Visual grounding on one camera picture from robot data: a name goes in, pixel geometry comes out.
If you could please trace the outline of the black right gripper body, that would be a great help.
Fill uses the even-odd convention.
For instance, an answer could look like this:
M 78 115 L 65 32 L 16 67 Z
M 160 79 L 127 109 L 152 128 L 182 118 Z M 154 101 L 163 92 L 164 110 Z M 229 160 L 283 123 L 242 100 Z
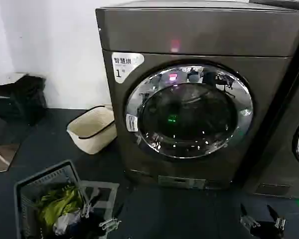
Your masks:
M 273 225 L 261 225 L 250 229 L 250 234 L 259 239 L 281 239 L 282 231 Z

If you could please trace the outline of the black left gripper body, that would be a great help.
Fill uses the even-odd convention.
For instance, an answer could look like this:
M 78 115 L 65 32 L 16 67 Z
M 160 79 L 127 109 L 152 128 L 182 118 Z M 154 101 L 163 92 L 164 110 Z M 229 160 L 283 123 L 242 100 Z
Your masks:
M 99 216 L 90 216 L 84 219 L 82 222 L 83 239 L 99 239 L 106 235 L 106 231 L 99 226 L 100 223 L 104 222 L 104 218 Z

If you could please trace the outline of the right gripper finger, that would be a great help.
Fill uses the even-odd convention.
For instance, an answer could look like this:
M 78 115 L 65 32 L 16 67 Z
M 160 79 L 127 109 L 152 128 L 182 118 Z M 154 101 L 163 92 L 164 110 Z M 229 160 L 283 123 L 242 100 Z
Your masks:
M 256 228 L 259 227 L 260 224 L 256 222 L 251 216 L 248 215 L 245 206 L 240 204 L 241 215 L 240 215 L 240 223 L 246 228 Z
M 286 219 L 284 217 L 280 217 L 279 214 L 276 212 L 276 210 L 272 208 L 270 205 L 267 205 L 267 209 L 274 221 L 273 224 L 274 232 L 283 233 L 285 230 Z

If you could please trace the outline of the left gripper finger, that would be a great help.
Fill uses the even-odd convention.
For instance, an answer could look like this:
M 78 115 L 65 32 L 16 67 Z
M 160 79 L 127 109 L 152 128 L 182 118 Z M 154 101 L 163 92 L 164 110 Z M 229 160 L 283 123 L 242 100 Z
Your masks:
M 101 228 L 101 229 L 117 229 L 119 224 L 122 222 L 119 219 L 119 215 L 121 214 L 123 207 L 124 207 L 124 203 L 121 203 L 120 206 L 118 207 L 117 211 L 114 213 L 114 217 L 99 223 L 99 228 Z
M 84 204 L 84 207 L 81 211 L 81 218 L 89 218 L 90 212 L 92 211 L 96 203 L 99 201 L 100 197 L 101 197 L 101 192 L 99 188 L 94 188 L 88 201 Z

